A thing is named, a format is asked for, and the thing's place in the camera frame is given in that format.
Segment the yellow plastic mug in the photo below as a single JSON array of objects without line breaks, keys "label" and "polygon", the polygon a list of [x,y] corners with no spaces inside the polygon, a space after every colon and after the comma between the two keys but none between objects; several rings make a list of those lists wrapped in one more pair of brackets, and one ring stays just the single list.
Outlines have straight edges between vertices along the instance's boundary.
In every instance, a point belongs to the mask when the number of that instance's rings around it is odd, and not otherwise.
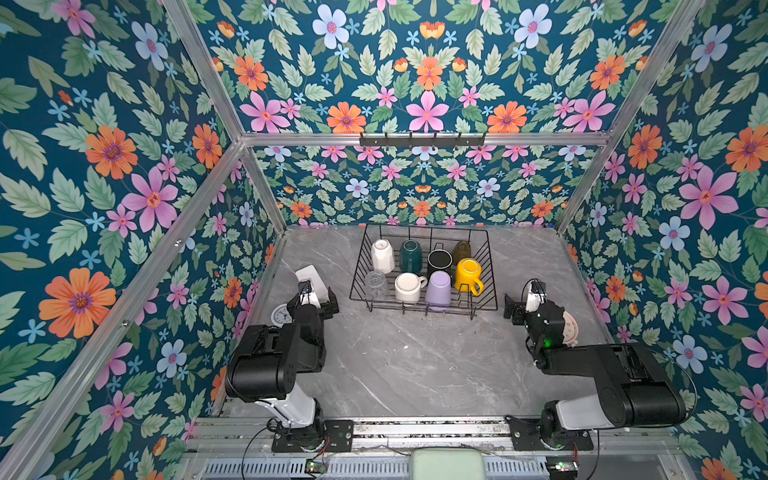
[{"label": "yellow plastic mug", "polygon": [[464,258],[456,266],[454,288],[460,293],[480,296],[485,290],[481,275],[482,266],[475,259]]}]

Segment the red interior white mug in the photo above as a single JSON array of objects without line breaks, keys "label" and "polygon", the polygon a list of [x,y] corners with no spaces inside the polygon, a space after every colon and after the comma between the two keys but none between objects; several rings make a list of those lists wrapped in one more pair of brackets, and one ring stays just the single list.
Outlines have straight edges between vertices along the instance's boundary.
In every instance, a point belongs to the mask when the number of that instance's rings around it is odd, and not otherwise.
[{"label": "red interior white mug", "polygon": [[394,283],[395,298],[405,304],[416,304],[421,298],[422,289],[427,285],[425,276],[410,272],[399,274]]}]

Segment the white rectangular box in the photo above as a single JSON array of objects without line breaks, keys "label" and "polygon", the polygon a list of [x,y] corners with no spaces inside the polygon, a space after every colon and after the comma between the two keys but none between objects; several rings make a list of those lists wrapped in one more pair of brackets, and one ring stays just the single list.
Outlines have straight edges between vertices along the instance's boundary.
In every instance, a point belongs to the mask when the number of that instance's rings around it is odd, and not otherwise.
[{"label": "white rectangular box", "polygon": [[317,296],[320,303],[327,303],[329,301],[329,289],[314,265],[308,265],[297,270],[295,275],[299,282],[310,282],[312,292]]}]

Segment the lavender plastic cup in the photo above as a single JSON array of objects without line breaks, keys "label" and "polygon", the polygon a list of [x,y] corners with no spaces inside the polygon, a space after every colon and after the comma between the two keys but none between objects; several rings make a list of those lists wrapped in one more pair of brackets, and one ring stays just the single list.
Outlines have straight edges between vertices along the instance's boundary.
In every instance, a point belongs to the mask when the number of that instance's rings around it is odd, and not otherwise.
[{"label": "lavender plastic cup", "polygon": [[442,270],[433,272],[428,281],[425,302],[430,311],[444,311],[451,304],[451,277]]}]

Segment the gold glitter cup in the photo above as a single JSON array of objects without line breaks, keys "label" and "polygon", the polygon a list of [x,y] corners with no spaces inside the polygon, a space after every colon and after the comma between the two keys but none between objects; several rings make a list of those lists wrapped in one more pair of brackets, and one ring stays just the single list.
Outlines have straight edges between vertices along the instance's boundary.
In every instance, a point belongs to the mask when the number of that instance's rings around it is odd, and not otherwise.
[{"label": "gold glitter cup", "polygon": [[471,244],[468,241],[464,241],[464,240],[459,241],[455,245],[451,255],[453,260],[452,264],[454,266],[457,266],[460,261],[472,257]]}]

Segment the green and cream mug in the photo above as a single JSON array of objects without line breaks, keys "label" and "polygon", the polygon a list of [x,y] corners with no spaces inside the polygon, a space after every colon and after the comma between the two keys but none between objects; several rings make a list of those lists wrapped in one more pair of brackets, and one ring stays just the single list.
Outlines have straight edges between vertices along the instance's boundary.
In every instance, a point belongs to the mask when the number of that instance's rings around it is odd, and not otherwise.
[{"label": "green and cream mug", "polygon": [[422,270],[422,248],[418,241],[405,240],[400,247],[400,269],[403,273],[419,275]]}]

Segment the black mug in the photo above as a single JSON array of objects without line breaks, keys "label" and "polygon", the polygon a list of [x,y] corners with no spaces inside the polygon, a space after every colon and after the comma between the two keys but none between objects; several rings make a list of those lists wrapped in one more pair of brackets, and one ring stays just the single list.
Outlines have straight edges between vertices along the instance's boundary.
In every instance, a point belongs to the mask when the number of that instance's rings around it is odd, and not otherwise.
[{"label": "black mug", "polygon": [[436,272],[451,274],[453,256],[445,248],[443,242],[437,242],[427,255],[427,277],[430,278]]}]

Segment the clear glass cup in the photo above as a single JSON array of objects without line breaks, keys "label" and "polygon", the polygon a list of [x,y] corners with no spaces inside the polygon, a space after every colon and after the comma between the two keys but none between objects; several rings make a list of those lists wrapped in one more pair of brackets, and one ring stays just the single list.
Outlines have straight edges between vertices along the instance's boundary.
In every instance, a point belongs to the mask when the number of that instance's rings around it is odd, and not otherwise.
[{"label": "clear glass cup", "polygon": [[373,270],[366,274],[364,278],[364,293],[367,301],[384,301],[387,299],[388,292],[389,284],[384,273]]}]

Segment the pink round alarm clock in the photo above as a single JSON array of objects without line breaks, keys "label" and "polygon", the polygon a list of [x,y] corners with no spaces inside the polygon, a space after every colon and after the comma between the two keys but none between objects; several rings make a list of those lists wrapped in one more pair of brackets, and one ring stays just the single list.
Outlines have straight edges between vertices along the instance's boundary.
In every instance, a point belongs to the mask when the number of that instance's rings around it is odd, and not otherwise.
[{"label": "pink round alarm clock", "polygon": [[575,318],[568,312],[563,315],[563,343],[569,347],[578,343],[579,326]]}]

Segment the pale green box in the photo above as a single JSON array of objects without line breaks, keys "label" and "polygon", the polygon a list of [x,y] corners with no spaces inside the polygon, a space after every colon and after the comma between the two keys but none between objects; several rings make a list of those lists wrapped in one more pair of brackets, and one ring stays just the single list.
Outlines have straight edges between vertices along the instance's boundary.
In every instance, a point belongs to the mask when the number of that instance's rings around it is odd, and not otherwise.
[{"label": "pale green box", "polygon": [[415,450],[410,458],[412,480],[485,480],[482,454],[461,448]]}]

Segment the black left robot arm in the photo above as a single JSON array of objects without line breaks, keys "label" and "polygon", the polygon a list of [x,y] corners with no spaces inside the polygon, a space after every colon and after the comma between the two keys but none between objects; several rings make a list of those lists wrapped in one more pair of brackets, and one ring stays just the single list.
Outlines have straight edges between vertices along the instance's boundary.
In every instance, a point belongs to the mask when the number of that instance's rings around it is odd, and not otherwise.
[{"label": "black left robot arm", "polygon": [[297,384],[300,374],[319,373],[326,360],[325,321],[339,312],[333,291],[325,301],[306,292],[287,303],[292,319],[280,327],[251,325],[231,356],[224,387],[229,398],[263,407],[271,417],[275,452],[315,452],[329,442],[317,399]]}]

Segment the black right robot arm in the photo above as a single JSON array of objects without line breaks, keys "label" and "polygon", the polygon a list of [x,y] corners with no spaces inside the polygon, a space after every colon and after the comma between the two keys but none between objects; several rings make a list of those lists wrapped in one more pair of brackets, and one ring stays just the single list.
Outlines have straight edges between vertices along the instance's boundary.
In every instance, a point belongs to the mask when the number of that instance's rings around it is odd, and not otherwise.
[{"label": "black right robot arm", "polygon": [[551,400],[537,420],[508,415],[513,445],[523,450],[593,447],[590,433],[624,427],[669,428],[687,421],[685,402],[651,351],[637,344],[569,346],[566,310],[542,298],[504,297],[503,317],[527,332],[525,347],[543,374],[588,378],[595,392]]}]

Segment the white round alarm clock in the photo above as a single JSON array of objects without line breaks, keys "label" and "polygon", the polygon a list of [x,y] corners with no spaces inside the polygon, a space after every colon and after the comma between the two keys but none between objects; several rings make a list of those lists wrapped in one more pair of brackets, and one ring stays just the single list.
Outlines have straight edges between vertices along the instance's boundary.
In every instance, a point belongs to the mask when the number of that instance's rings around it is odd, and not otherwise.
[{"label": "white round alarm clock", "polygon": [[272,310],[270,314],[270,322],[273,326],[279,328],[293,322],[293,317],[288,311],[286,303],[279,304]]}]

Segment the metal hook rail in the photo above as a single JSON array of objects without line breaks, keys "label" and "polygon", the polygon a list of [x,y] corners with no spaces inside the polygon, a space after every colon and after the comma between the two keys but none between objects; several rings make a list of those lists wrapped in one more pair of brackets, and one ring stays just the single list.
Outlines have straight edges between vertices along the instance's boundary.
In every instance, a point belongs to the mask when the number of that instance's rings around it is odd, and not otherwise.
[{"label": "metal hook rail", "polygon": [[381,133],[361,134],[358,137],[358,144],[361,147],[437,147],[451,149],[455,147],[483,146],[485,141],[485,134],[463,133]]}]

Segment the cream ceramic mug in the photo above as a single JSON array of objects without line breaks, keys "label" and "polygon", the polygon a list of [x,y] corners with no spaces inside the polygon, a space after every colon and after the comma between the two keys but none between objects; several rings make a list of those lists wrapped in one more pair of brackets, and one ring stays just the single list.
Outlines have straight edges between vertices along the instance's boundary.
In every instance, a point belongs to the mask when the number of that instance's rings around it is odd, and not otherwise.
[{"label": "cream ceramic mug", "polygon": [[395,269],[394,250],[386,239],[378,239],[372,243],[371,261],[374,271],[389,274]]}]

